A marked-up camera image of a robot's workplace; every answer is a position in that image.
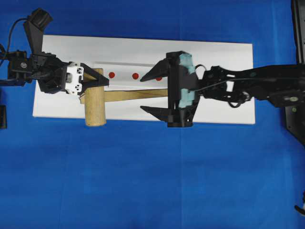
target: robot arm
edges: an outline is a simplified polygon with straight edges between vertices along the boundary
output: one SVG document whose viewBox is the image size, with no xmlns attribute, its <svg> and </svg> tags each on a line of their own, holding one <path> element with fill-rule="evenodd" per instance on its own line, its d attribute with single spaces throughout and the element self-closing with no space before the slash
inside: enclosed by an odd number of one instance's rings
<svg viewBox="0 0 305 229">
<path fill-rule="evenodd" d="M 168 108 L 142 106 L 146 112 L 168 123 L 168 127 L 193 125 L 200 97 L 226 101 L 233 108 L 250 101 L 268 100 L 275 107 L 304 103 L 305 66 L 271 65 L 245 71 L 229 71 L 213 66 L 198 79 L 192 56 L 186 52 L 170 52 L 141 81 L 168 77 Z M 227 82 L 234 82 L 228 91 Z"/>
<path fill-rule="evenodd" d="M 0 80 L 0 86 L 23 86 L 37 80 L 42 92 L 54 94 L 65 91 L 68 94 L 80 95 L 89 87 L 109 85 L 106 77 L 83 63 L 62 62 L 56 55 L 42 52 L 44 29 L 53 20 L 48 12 L 38 8 L 26 19 L 20 20 L 25 20 L 23 27 L 32 53 L 28 58 L 25 51 L 8 52 L 9 45 L 7 50 L 0 45 L 2 62 L 9 61 L 8 79 Z M 84 82 L 84 73 L 96 80 Z"/>
</svg>

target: black cable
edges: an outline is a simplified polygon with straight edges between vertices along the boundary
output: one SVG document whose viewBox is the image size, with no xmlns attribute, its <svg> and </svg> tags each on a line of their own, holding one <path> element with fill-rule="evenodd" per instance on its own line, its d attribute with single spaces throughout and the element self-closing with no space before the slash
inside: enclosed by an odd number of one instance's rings
<svg viewBox="0 0 305 229">
<path fill-rule="evenodd" d="M 0 50 L 1 50 L 0 54 L 4 54 L 5 53 L 5 49 L 4 49 L 2 44 L 0 44 Z"/>
<path fill-rule="evenodd" d="M 289 78 L 289 77 L 280 77 L 280 78 L 238 78 L 238 79 L 233 78 L 233 79 L 229 79 L 229 80 L 223 80 L 223 81 L 220 81 L 218 83 L 214 83 L 214 84 L 211 84 L 209 86 L 196 89 L 194 91 L 198 92 L 198 91 L 202 91 L 202 90 L 205 90 L 205 89 L 210 88 L 210 87 L 214 87 L 214 86 L 222 84 L 222 83 L 226 83 L 228 81 L 238 81 L 238 80 L 259 80 L 259 81 L 274 82 L 276 80 L 299 80 L 299 78 Z"/>
<path fill-rule="evenodd" d="M 12 27 L 11 27 L 11 29 L 10 29 L 10 33 L 9 33 L 8 47 L 7 47 L 6 52 L 4 53 L 3 58 L 2 58 L 2 60 L 1 60 L 1 62 L 0 62 L 0 67 L 1 67 L 1 65 L 3 64 L 6 55 L 9 53 L 9 50 L 10 50 L 10 39 L 11 39 L 11 34 L 13 33 L 13 30 L 14 30 L 16 24 L 17 24 L 19 21 L 24 21 L 24 20 L 27 20 L 27 18 L 19 18 L 19 19 L 16 20 L 16 21 L 14 22 L 14 24 L 12 25 Z"/>
<path fill-rule="evenodd" d="M 238 108 L 238 107 L 240 107 L 240 105 L 242 104 L 242 101 L 240 100 L 236 105 L 233 105 L 231 102 L 228 102 L 228 104 L 229 104 L 230 107 L 232 107 L 232 108 Z"/>
<path fill-rule="evenodd" d="M 195 69 L 197 69 L 197 68 L 199 68 L 199 67 L 203 67 L 203 68 L 207 71 L 206 67 L 205 67 L 203 64 L 196 65 L 196 66 L 195 66 Z"/>
</svg>

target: black mount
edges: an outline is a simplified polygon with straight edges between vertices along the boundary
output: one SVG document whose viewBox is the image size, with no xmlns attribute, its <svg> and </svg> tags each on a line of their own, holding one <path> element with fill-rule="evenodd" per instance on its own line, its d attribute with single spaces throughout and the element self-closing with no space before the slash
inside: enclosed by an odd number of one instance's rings
<svg viewBox="0 0 305 229">
<path fill-rule="evenodd" d="M 296 60 L 299 65 L 305 64 L 305 1 L 292 0 L 291 10 L 294 23 Z M 305 105 L 285 108 L 286 128 L 303 145 L 305 145 Z"/>
<path fill-rule="evenodd" d="M 6 106 L 0 105 L 0 129 L 7 128 L 6 121 Z"/>
</svg>

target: white board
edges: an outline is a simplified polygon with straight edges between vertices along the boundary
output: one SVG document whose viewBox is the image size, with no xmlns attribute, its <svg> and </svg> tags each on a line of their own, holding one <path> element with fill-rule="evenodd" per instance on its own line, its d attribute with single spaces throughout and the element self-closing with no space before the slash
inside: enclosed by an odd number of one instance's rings
<svg viewBox="0 0 305 229">
<path fill-rule="evenodd" d="M 188 52 L 193 56 L 194 65 L 201 63 L 208 69 L 213 65 L 234 71 L 253 68 L 252 44 L 241 43 L 44 35 L 42 49 L 56 54 L 64 62 L 83 62 L 93 68 L 103 68 L 107 78 L 114 72 L 115 77 L 110 79 L 109 87 L 105 87 L 110 91 L 167 88 L 167 78 L 140 82 L 140 78 L 164 59 L 167 52 Z M 137 80 L 132 78 L 133 73 L 139 74 Z M 199 68 L 197 74 L 202 78 L 203 69 Z M 106 118 L 157 121 L 140 105 L 167 107 L 167 97 L 108 102 Z M 42 93 L 36 84 L 33 116 L 85 118 L 84 105 L 76 96 L 64 92 Z M 201 98 L 193 121 L 254 124 L 254 99 L 233 109 L 226 102 Z"/>
</svg>

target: blue fabric surface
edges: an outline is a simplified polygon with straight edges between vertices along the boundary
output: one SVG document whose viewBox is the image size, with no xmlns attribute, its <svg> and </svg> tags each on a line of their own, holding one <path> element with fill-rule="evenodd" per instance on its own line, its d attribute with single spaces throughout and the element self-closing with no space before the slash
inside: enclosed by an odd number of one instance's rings
<svg viewBox="0 0 305 229">
<path fill-rule="evenodd" d="M 2 1 L 0 43 L 37 7 L 54 18 L 46 34 L 246 42 L 255 67 L 295 63 L 289 0 Z M 15 49 L 30 53 L 21 24 Z M 256 101 L 255 125 L 87 128 L 33 118 L 34 88 L 4 88 L 1 229 L 304 228 L 293 206 L 305 188 L 305 150 L 268 102 Z"/>
</svg>

